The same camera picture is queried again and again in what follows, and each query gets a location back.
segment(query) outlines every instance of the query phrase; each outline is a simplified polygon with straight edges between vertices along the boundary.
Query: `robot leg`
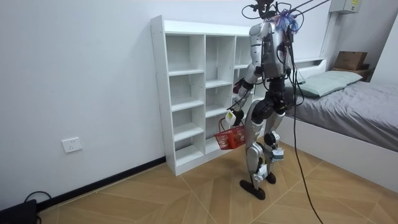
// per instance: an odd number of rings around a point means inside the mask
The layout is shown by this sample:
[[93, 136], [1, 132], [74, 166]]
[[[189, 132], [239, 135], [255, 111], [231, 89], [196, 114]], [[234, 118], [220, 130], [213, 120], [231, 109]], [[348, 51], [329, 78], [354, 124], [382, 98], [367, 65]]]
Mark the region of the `robot leg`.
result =
[[276, 177], [272, 173], [274, 169], [274, 162], [284, 159], [284, 150], [278, 147], [278, 143], [280, 141], [279, 135], [276, 133], [276, 129], [279, 127], [280, 122], [282, 122], [285, 113], [278, 114], [273, 112], [271, 117], [269, 117], [266, 121], [266, 129], [264, 131], [264, 142], [265, 142], [265, 151], [264, 155], [267, 163], [267, 171], [268, 176], [266, 180], [270, 184], [276, 183]]
[[262, 156], [264, 155], [265, 147], [257, 142], [258, 135], [260, 135], [264, 122], [257, 124], [251, 121], [251, 115], [254, 107], [258, 102], [254, 102], [246, 118], [244, 134], [246, 137], [246, 164], [250, 174], [251, 183], [245, 180], [240, 181], [240, 186], [247, 192], [253, 194], [260, 200], [266, 198], [265, 192], [260, 188], [260, 183], [267, 177], [267, 166], [264, 164]]

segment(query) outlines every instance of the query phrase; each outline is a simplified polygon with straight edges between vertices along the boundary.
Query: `power socket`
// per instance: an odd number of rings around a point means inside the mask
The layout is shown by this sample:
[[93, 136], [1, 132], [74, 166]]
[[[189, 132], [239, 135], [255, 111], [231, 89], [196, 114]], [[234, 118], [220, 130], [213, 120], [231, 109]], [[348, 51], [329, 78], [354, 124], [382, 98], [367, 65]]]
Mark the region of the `power socket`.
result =
[[83, 149], [83, 147], [81, 146], [80, 138], [63, 140], [62, 145], [66, 153]]

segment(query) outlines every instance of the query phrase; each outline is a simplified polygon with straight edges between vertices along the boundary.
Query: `pillow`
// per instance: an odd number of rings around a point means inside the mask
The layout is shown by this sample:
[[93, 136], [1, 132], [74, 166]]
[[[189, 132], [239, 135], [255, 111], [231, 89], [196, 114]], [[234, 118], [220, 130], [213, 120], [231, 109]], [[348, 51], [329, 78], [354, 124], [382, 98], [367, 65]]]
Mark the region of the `pillow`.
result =
[[346, 88], [345, 82], [339, 77], [314, 75], [305, 80], [305, 83], [300, 85], [304, 96], [309, 98], [320, 98], [334, 91]]
[[[330, 71], [306, 78], [300, 88], [303, 95], [308, 98], [321, 98], [334, 91], [342, 90], [360, 79], [362, 76], [357, 73]], [[287, 88], [291, 89], [292, 85], [288, 84]]]
[[335, 79], [336, 77], [338, 77], [337, 79], [340, 82], [345, 83], [346, 85], [351, 85], [351, 84], [356, 83], [362, 79], [361, 75], [358, 75], [357, 73], [353, 73], [353, 72], [330, 71], [330, 72], [321, 73], [319, 75], [322, 75], [324, 77], [329, 77], [331, 79]]

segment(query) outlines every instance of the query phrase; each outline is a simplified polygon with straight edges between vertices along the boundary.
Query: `white cabinet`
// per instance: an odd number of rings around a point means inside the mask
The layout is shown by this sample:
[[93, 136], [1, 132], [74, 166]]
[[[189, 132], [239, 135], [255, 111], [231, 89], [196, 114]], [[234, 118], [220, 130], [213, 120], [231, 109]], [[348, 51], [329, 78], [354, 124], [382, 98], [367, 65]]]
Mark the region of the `white cabinet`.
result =
[[[228, 151], [214, 135], [251, 63], [250, 27], [151, 20], [167, 164], [179, 175]], [[260, 85], [254, 96], [264, 97]]]

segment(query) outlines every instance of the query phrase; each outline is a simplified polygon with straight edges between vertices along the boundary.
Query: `parquet floor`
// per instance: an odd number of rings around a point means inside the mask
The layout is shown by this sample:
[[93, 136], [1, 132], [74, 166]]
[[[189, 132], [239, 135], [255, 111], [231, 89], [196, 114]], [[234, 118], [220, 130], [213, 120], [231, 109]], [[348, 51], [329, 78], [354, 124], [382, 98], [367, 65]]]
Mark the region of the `parquet floor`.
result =
[[[239, 186], [249, 180], [244, 149], [180, 176], [167, 165], [135, 175], [40, 214], [43, 224], [312, 224], [291, 147], [277, 163], [275, 185], [260, 201]], [[313, 204], [324, 223], [398, 223], [398, 194], [300, 151]]]

